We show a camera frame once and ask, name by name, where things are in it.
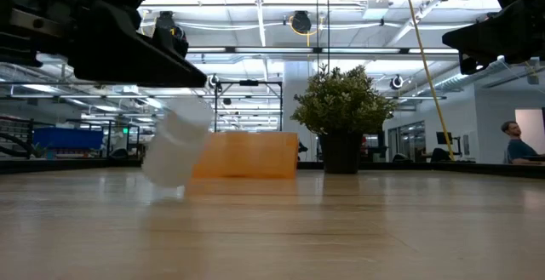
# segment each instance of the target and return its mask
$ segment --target yellow pole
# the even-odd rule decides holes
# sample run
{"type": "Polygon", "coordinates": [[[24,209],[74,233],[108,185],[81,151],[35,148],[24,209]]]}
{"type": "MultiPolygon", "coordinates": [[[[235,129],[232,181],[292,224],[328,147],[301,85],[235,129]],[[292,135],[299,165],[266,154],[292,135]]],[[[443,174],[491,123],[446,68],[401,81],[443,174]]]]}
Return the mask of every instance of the yellow pole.
{"type": "Polygon", "coordinates": [[[412,6],[412,1],[409,1],[410,15],[412,16],[412,23],[415,26],[416,39],[418,40],[418,46],[420,47],[420,54],[422,55],[422,62],[424,63],[424,70],[426,70],[427,82],[429,83],[429,88],[432,91],[433,101],[435,101],[435,107],[437,108],[437,113],[439,114],[439,120],[441,121],[441,127],[443,128],[443,133],[446,138],[446,145],[449,147],[450,160],[454,161],[454,152],[452,151],[452,145],[450,144],[449,133],[446,130],[445,120],[443,119],[443,113],[441,112],[441,107],[439,106],[439,101],[437,100],[437,94],[435,94],[435,87],[432,83],[432,76],[430,76],[429,69],[427,68],[426,55],[424,54],[424,47],[422,46],[422,40],[420,39],[420,32],[418,31],[418,24],[416,23],[415,10],[412,6]]]}

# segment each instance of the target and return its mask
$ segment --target ceiling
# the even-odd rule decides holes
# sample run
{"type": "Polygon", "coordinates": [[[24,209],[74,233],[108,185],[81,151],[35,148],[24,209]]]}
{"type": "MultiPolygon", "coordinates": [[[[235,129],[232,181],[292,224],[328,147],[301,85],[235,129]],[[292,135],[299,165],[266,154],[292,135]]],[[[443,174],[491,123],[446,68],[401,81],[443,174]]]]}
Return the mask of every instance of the ceiling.
{"type": "MultiPolygon", "coordinates": [[[[173,11],[175,21],[187,35],[190,47],[349,47],[349,48],[418,48],[415,31],[408,26],[411,13],[408,0],[146,0],[139,11],[142,16],[141,32],[151,34],[153,23],[160,11],[173,11]],[[290,16],[295,11],[308,12],[313,23],[310,37],[295,34],[290,27],[290,16]]],[[[500,7],[496,0],[412,0],[423,47],[442,48],[441,37],[448,31],[473,24],[500,7]]],[[[311,60],[313,64],[329,63],[349,70],[357,65],[366,66],[376,80],[376,88],[384,94],[393,94],[389,80],[396,75],[410,79],[417,87],[426,82],[422,61],[418,56],[410,60],[392,60],[377,57],[358,60],[358,57],[336,56],[330,61],[305,55],[293,56],[240,56],[236,54],[190,53],[187,59],[209,75],[220,80],[237,81],[257,79],[282,81],[286,60],[311,60]]],[[[62,61],[50,61],[41,69],[48,79],[64,75],[66,81],[78,81],[69,66],[62,74],[62,61]]],[[[438,77],[457,66],[456,60],[430,60],[433,77],[438,77]]],[[[210,94],[210,90],[140,89],[139,94],[210,94]]],[[[266,86],[233,86],[230,94],[269,94],[266,86]]],[[[100,91],[92,86],[82,94],[115,94],[111,88],[100,91]]],[[[231,107],[251,105],[260,108],[278,108],[275,99],[233,100],[231,107]]]]}

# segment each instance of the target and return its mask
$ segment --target white plastic cup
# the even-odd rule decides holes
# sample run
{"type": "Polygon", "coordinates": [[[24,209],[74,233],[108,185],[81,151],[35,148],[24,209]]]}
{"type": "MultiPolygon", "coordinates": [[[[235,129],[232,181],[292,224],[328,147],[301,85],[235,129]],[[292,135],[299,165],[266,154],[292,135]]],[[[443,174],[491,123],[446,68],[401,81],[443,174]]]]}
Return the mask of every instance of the white plastic cup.
{"type": "Polygon", "coordinates": [[[170,112],[157,132],[142,164],[144,175],[155,185],[184,186],[192,175],[209,138],[213,112],[196,98],[169,104],[170,112]]]}

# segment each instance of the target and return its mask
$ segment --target potted plant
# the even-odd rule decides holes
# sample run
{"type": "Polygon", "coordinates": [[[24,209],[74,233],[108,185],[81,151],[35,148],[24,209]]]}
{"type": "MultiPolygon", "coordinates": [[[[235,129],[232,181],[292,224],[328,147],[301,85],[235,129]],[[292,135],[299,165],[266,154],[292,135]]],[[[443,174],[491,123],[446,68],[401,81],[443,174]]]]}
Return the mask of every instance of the potted plant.
{"type": "Polygon", "coordinates": [[[380,130],[396,107],[373,88],[363,66],[348,72],[320,66],[309,77],[305,94],[295,100],[300,105],[291,119],[318,135],[329,174],[357,173],[363,135],[380,130]]]}

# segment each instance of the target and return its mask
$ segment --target black plant pot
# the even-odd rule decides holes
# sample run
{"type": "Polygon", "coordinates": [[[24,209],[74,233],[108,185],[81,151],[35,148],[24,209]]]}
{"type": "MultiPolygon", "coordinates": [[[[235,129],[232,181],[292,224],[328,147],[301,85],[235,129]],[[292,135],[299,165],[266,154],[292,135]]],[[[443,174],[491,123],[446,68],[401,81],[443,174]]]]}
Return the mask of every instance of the black plant pot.
{"type": "Polygon", "coordinates": [[[319,136],[327,174],[356,174],[361,154],[361,133],[334,133],[319,136]]]}

